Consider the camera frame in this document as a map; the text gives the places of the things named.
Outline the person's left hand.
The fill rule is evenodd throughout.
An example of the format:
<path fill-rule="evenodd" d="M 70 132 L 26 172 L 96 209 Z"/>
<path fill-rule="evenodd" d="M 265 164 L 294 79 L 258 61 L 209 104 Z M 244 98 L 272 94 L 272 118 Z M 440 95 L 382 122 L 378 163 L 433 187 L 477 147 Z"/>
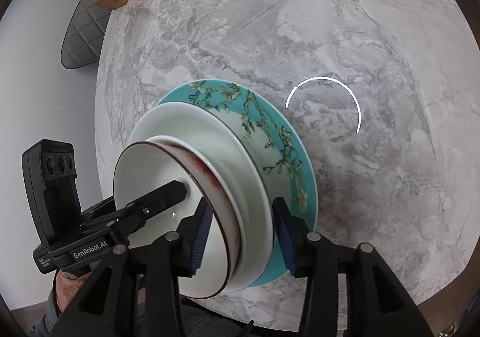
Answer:
<path fill-rule="evenodd" d="M 70 278 L 67 272 L 60 271 L 55 278 L 55 291 L 57 303 L 60 308 L 66 308 L 76 293 L 86 282 L 91 273 L 79 278 Z"/>

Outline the left forearm grey sleeve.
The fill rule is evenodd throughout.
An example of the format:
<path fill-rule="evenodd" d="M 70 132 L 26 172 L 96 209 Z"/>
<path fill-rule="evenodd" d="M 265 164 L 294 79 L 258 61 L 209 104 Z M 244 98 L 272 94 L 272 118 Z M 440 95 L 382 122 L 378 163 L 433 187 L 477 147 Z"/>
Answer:
<path fill-rule="evenodd" d="M 132 271 L 104 266 L 90 274 L 66 308 L 57 303 L 55 283 L 46 314 L 31 336 L 251 336 L 253 323 L 238 324 L 184 302 L 174 277 L 151 283 L 164 298 L 137 303 L 138 281 Z"/>

